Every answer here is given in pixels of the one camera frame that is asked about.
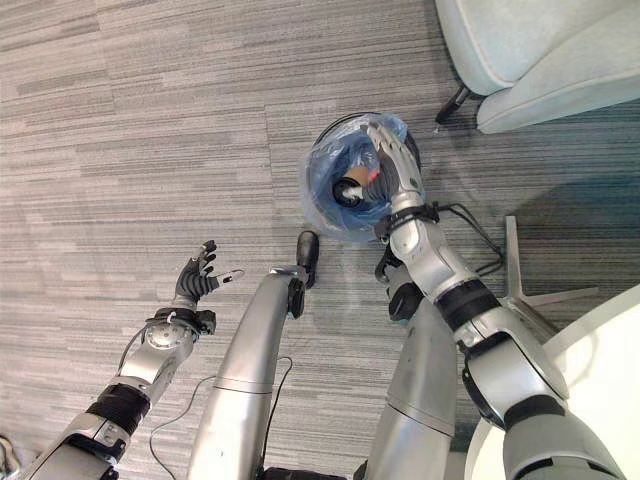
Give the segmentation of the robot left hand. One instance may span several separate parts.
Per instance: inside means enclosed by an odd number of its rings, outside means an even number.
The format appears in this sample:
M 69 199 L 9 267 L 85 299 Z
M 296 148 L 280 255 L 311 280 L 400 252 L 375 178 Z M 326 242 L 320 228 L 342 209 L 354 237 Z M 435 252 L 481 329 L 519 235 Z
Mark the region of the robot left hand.
M 214 261 L 217 258 L 216 250 L 215 241 L 208 240 L 189 258 L 178 276 L 172 307 L 195 311 L 203 297 L 244 276 L 242 269 L 216 272 L 214 267 Z

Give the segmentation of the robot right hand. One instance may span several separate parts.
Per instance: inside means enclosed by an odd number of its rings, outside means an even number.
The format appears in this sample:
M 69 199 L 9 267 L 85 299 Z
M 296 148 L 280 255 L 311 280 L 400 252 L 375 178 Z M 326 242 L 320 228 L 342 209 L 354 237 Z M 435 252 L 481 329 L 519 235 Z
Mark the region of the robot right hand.
M 379 171 L 363 187 L 367 201 L 388 201 L 392 210 L 417 207 L 425 203 L 425 190 L 414 155 L 384 125 L 370 122 L 366 133 L 374 145 Z

